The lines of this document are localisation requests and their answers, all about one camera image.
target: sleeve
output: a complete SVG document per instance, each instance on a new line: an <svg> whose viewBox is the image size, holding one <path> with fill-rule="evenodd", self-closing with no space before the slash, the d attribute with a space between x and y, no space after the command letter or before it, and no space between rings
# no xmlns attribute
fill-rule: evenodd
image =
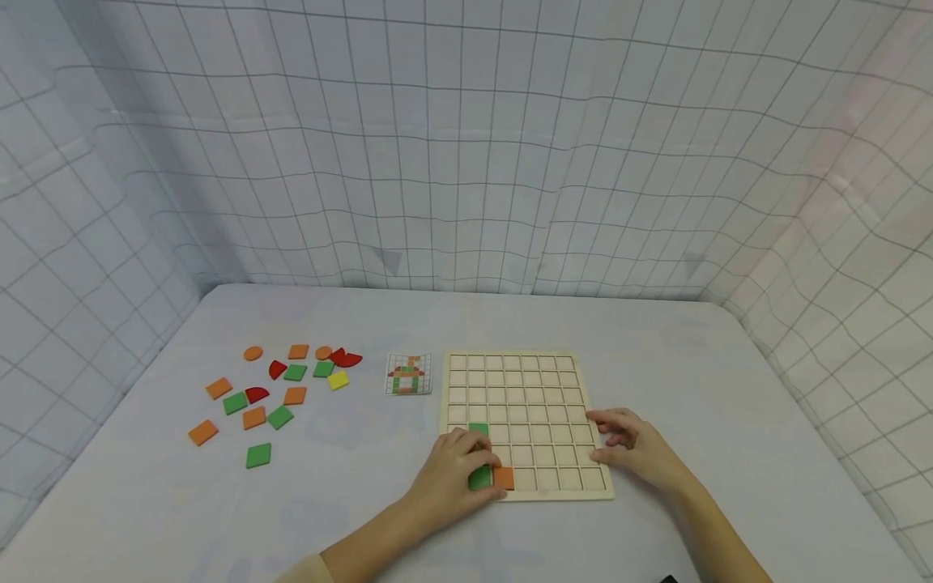
<svg viewBox="0 0 933 583"><path fill-rule="evenodd" d="M308 555L275 579L275 583L334 583L321 555Z"/></svg>

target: finger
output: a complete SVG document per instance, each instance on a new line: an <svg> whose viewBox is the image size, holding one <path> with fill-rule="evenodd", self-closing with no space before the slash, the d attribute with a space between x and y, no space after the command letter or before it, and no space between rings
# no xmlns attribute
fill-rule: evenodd
<svg viewBox="0 0 933 583"><path fill-rule="evenodd" d="M466 433L467 431L463 427L455 427L452 432L447 434L447 445L453 445Z"/></svg>
<svg viewBox="0 0 933 583"><path fill-rule="evenodd" d="M590 452L590 459L599 464L631 467L633 453L625 448L601 448Z"/></svg>
<svg viewBox="0 0 933 583"><path fill-rule="evenodd" d="M612 430L623 429L625 431L631 431L634 433L638 432L638 429L642 423L640 419L609 410L589 410L586 412L586 416L588 419L591 419L599 424L604 423L608 425Z"/></svg>
<svg viewBox="0 0 933 583"><path fill-rule="evenodd" d="M499 461L499 456L492 453L489 450L479 450L473 451L466 455L466 464L465 467L472 472L481 465L491 465L492 467L501 467L502 462Z"/></svg>
<svg viewBox="0 0 933 583"><path fill-rule="evenodd" d="M606 446L609 448L615 445L624 445L627 448L632 443L634 440L624 433L614 433L606 439Z"/></svg>
<svg viewBox="0 0 933 583"><path fill-rule="evenodd" d="M457 439L456 449L461 453L467 453L473 451L480 447L482 450L491 450L493 448L493 442L489 440L489 437L484 433L479 431L466 431L459 439Z"/></svg>
<svg viewBox="0 0 933 583"><path fill-rule="evenodd" d="M635 414L635 412L628 407L613 407L612 409L606 409L607 411L612 411L618 413L619 415L627 415L629 417L634 417L638 421L644 421L641 417Z"/></svg>
<svg viewBox="0 0 933 583"><path fill-rule="evenodd" d="M487 486L475 492L471 492L467 500L469 501L470 511L474 511L495 500L502 500L506 496L506 489L502 486Z"/></svg>

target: left hand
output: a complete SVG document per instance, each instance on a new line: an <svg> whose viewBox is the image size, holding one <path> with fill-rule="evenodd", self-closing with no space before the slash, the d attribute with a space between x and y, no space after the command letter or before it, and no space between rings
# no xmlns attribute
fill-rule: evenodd
<svg viewBox="0 0 933 583"><path fill-rule="evenodd" d="M467 479L481 465L499 467L489 438L478 431L454 429L438 437L408 492L398 501L418 521L422 536L453 524L506 497L501 486L471 491Z"/></svg>

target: orange square tile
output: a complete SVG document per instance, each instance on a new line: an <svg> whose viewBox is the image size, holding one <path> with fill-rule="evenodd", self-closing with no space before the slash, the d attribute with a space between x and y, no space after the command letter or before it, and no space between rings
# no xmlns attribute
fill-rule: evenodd
<svg viewBox="0 0 933 583"><path fill-rule="evenodd" d="M304 396L308 392L308 387L288 387L285 389L285 400L283 405L301 405L304 403Z"/></svg>
<svg viewBox="0 0 933 583"><path fill-rule="evenodd" d="M302 358L308 357L308 345L307 344L292 344L292 348L288 351L289 360L300 360Z"/></svg>
<svg viewBox="0 0 933 583"><path fill-rule="evenodd" d="M266 408L256 407L243 412L243 430L252 429L266 423Z"/></svg>
<svg viewBox="0 0 933 583"><path fill-rule="evenodd" d="M194 441L194 445L198 447L215 435L217 435L217 426L209 421L205 421L188 431L188 437L191 437L191 441Z"/></svg>
<svg viewBox="0 0 933 583"><path fill-rule="evenodd" d="M512 473L512 468L506 465L494 467L493 484L502 486L506 490L515 490L515 475Z"/></svg>
<svg viewBox="0 0 933 583"><path fill-rule="evenodd" d="M230 384L230 381L227 380L227 377L220 377L219 379L208 384L204 388L207 391L207 394L210 395L212 399L218 400L224 394L228 393L230 389L233 388L233 385Z"/></svg>

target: grid-patterned backdrop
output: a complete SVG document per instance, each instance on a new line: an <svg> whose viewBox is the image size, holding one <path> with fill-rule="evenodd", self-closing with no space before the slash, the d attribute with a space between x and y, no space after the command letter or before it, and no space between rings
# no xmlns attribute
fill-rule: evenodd
<svg viewBox="0 0 933 583"><path fill-rule="evenodd" d="M87 370L126 390L217 283L704 299L930 577L931 19L928 0L0 0L0 533L86 443L39 431L55 408L105 418L68 398ZM35 352L84 372L30 368L5 331L27 316ZM78 317L133 370L69 344Z"/></svg>

